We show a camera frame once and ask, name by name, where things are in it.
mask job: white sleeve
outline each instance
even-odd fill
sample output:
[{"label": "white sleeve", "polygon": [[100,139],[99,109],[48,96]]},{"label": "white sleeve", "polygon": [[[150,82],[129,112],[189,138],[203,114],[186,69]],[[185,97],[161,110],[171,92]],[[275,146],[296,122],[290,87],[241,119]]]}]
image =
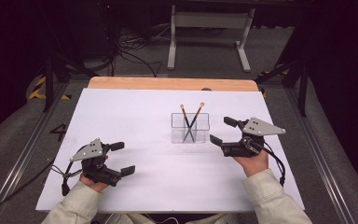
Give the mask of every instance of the white sleeve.
[{"label": "white sleeve", "polygon": [[259,223],[311,223],[286,193],[270,169],[242,181],[255,207]]},{"label": "white sleeve", "polygon": [[97,214],[102,194],[82,182],[76,185],[56,204],[42,224],[83,224],[90,223]]}]

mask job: black curtain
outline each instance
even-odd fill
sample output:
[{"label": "black curtain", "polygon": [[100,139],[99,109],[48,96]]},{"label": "black curtain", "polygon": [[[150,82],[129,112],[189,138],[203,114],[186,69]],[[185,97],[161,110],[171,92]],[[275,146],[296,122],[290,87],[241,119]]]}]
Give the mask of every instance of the black curtain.
[{"label": "black curtain", "polygon": [[24,1],[0,0],[0,123],[26,104],[26,90],[43,64],[28,10]]},{"label": "black curtain", "polygon": [[330,9],[303,18],[278,63],[309,60],[324,113],[358,173],[358,1],[319,4]]}]

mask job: white paper sheet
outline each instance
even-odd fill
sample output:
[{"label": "white paper sheet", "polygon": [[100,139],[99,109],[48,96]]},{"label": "white paper sheet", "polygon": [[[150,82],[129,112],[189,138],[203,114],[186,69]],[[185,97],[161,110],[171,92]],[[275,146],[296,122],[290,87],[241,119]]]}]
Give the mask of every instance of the white paper sheet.
[{"label": "white paper sheet", "polygon": [[[124,142],[125,148],[109,152],[108,168],[119,171],[131,165],[135,174],[123,177],[116,187],[104,190],[101,213],[222,213],[253,211],[241,181],[241,167],[223,156],[209,139],[204,144],[173,144],[171,113],[209,113],[210,134],[224,142],[241,138],[238,128],[223,117],[251,117],[272,123],[258,91],[134,91],[83,90],[54,164],[65,170],[71,158],[95,138],[105,144]],[[296,182],[277,135],[265,137],[286,167],[284,190],[304,208]],[[269,166],[279,178],[276,161]],[[71,171],[81,168],[80,161]],[[78,180],[70,178],[72,187]],[[48,211],[62,200],[62,177],[50,172],[36,210]]]}]

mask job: human hand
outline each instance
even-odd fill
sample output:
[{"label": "human hand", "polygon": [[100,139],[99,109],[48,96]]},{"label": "human hand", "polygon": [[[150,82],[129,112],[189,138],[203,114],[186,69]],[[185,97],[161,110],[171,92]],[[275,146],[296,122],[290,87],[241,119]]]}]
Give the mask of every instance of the human hand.
[{"label": "human hand", "polygon": [[269,154],[265,150],[261,150],[260,154],[255,157],[233,157],[239,163],[245,174],[249,177],[269,168]]},{"label": "human hand", "polygon": [[80,175],[80,182],[82,182],[83,184],[89,186],[89,188],[97,191],[97,192],[102,192],[104,189],[106,189],[109,185],[105,184],[105,183],[95,183],[94,181],[86,178],[83,174]]}]

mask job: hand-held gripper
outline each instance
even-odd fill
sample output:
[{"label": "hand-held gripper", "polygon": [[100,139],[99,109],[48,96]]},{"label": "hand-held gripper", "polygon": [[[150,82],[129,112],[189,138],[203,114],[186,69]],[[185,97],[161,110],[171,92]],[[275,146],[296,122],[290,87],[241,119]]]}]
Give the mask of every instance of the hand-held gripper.
[{"label": "hand-held gripper", "polygon": [[62,195],[69,192],[67,179],[69,170],[74,161],[82,161],[83,175],[95,183],[101,182],[115,187],[121,177],[132,175],[135,172],[135,166],[129,166],[121,169],[120,172],[107,168],[104,164],[106,161],[106,154],[109,150],[116,151],[124,148],[123,142],[114,144],[103,144],[99,138],[95,139],[88,145],[83,146],[78,152],[70,159],[70,164],[63,176]]},{"label": "hand-held gripper", "polygon": [[241,139],[238,142],[224,143],[221,139],[210,134],[211,142],[219,146],[225,157],[247,157],[251,158],[260,154],[261,150],[265,150],[278,163],[281,170],[282,177],[280,183],[283,186],[285,179],[285,168],[282,161],[273,153],[272,149],[268,150],[264,145],[268,145],[264,141],[265,135],[283,134],[285,129],[278,128],[261,119],[251,118],[246,121],[235,120],[229,117],[224,117],[225,124],[232,127],[239,127],[242,133]]}]

